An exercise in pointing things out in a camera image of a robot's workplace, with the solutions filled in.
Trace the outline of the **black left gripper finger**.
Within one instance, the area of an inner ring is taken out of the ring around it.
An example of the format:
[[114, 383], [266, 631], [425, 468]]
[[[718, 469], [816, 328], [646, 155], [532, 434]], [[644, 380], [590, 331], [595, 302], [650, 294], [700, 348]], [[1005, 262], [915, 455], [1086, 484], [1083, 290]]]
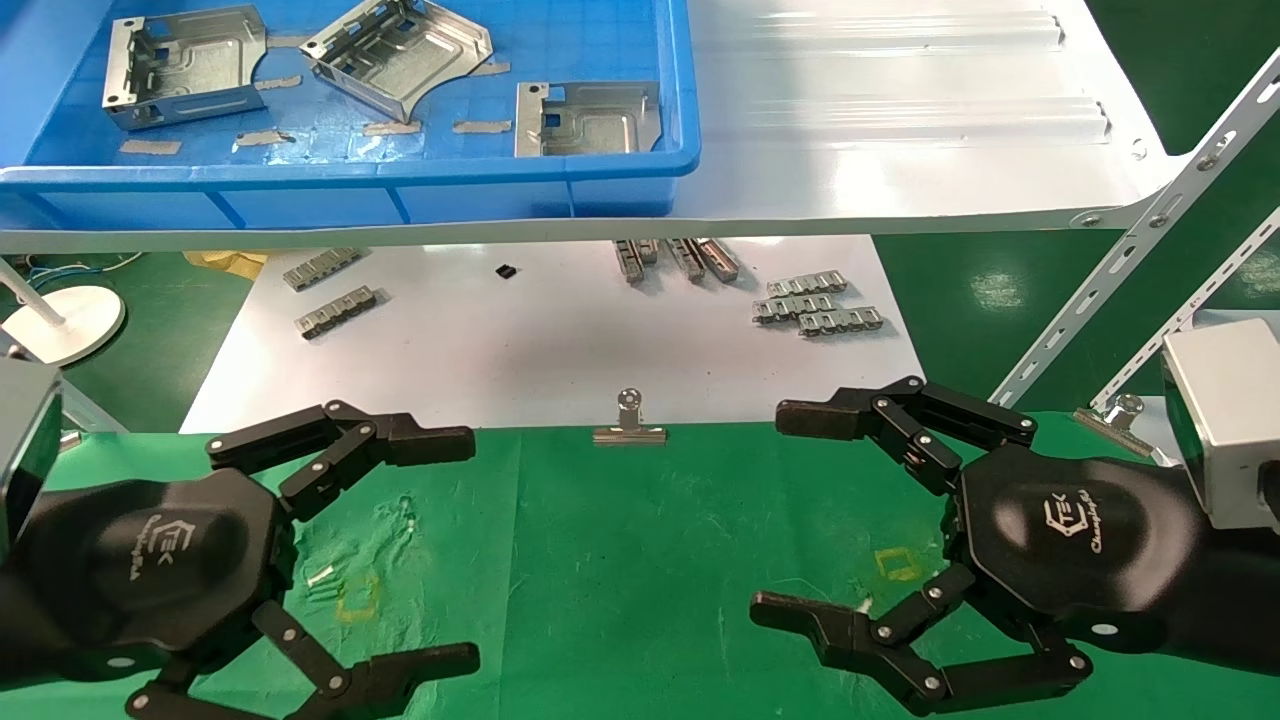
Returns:
[[[480, 669], [475, 643], [462, 642], [372, 656], [351, 667], [337, 660], [276, 601], [257, 606], [251, 621], [314, 685], [288, 719], [390, 719], [402, 715], [416, 689], [429, 682], [466, 676]], [[174, 661], [125, 703], [132, 719], [262, 719], [189, 694], [195, 665]]]
[[370, 414], [332, 400], [219, 436], [207, 443], [215, 470], [246, 475], [298, 459], [307, 465], [279, 486], [296, 521], [310, 521], [372, 469], [467, 461], [476, 454], [468, 427], [422, 428], [408, 413]]

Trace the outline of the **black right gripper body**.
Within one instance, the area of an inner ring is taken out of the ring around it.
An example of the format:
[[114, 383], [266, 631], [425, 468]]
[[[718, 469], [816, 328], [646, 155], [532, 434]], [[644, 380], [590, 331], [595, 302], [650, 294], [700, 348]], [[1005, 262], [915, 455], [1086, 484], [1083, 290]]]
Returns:
[[1174, 600], [1206, 519], [1171, 468], [1048, 457], [1007, 445], [968, 464], [955, 498], [968, 598], [1006, 635], [1032, 629], [1120, 653], [1172, 641]]

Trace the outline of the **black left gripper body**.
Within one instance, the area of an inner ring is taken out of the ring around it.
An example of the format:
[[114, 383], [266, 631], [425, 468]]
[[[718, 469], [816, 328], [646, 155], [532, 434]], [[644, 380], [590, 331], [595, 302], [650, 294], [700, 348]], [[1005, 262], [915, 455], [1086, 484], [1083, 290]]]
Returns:
[[279, 500], [237, 470], [47, 492], [20, 533], [20, 679], [215, 673], [260, 639], [253, 611], [294, 561]]

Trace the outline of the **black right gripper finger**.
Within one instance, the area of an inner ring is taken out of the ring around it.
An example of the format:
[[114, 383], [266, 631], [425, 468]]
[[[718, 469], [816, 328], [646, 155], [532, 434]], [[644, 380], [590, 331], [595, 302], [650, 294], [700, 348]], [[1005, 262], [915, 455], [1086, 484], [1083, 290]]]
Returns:
[[783, 436], [874, 442], [932, 495], [956, 495], [963, 461], [941, 438], [987, 452], [1030, 446], [1037, 423], [918, 375], [878, 389], [842, 387], [826, 401], [785, 400], [776, 409]]
[[938, 667], [913, 642], [946, 619], [977, 583], [952, 565], [878, 619], [852, 607], [762, 591], [750, 619], [806, 637], [824, 667], [868, 676], [918, 717], [1065, 696], [1093, 671], [1092, 661], [1057, 632], [1024, 625], [1030, 652]]

